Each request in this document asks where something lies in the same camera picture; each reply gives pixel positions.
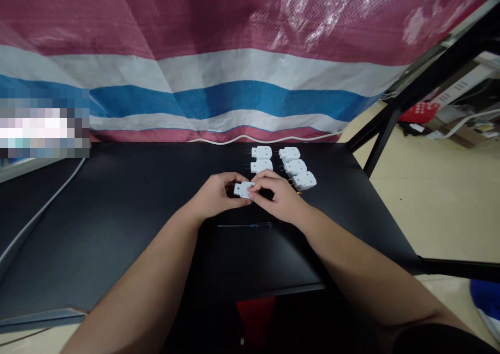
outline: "black metal frame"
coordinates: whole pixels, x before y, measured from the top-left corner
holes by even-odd
[[[354,152],[378,134],[375,145],[364,166],[368,178],[375,169],[400,115],[408,111],[484,51],[500,55],[500,4],[497,4],[488,14],[473,25],[469,31],[347,142],[351,151]],[[448,274],[500,283],[500,264],[420,259],[422,269],[430,274]]]
[[[497,4],[347,142],[354,152],[379,134],[365,164],[368,177],[382,154],[399,114],[413,107],[483,51],[500,54],[499,20],[500,4]]]

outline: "white stripe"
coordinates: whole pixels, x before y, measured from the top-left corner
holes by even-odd
[[[495,337],[495,339],[500,343],[500,321],[488,316],[484,313],[483,310],[478,308],[479,315],[483,318],[484,323],[490,330],[491,334]]]
[[[343,130],[349,123],[334,120],[329,116],[320,114],[276,117],[250,109],[237,109],[203,120],[187,119],[186,117],[169,115],[166,113],[131,115],[120,118],[90,116],[90,127],[93,130],[140,131],[147,129],[174,128],[222,133],[241,126],[242,124],[267,131],[313,127],[320,131],[335,133]]]
[[[257,49],[234,49],[154,61],[121,55],[62,55],[0,46],[0,74],[76,87],[135,85],[175,93],[234,81],[262,81],[288,90],[345,90],[375,96],[406,66],[307,59]]]

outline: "hand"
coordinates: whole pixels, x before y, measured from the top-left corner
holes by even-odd
[[[282,221],[294,224],[305,216],[312,207],[307,204],[294,188],[273,171],[266,169],[252,178],[254,186],[248,188],[249,197],[271,215]],[[257,191],[261,188],[271,189],[274,193],[272,200],[265,199]]]
[[[211,175],[196,195],[186,203],[190,214],[200,220],[205,220],[228,209],[251,204],[250,199],[229,198],[227,196],[226,185],[232,181],[242,182],[248,181],[248,179],[236,172]]]

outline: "forearm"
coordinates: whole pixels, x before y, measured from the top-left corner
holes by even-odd
[[[177,211],[63,353],[158,352],[177,314],[201,223],[188,207]]]
[[[467,330],[413,276],[310,208],[296,226],[350,302],[378,327],[441,322]]]

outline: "striped tarp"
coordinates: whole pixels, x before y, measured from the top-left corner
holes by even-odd
[[[0,0],[0,97],[88,97],[119,142],[316,137],[485,1]]]

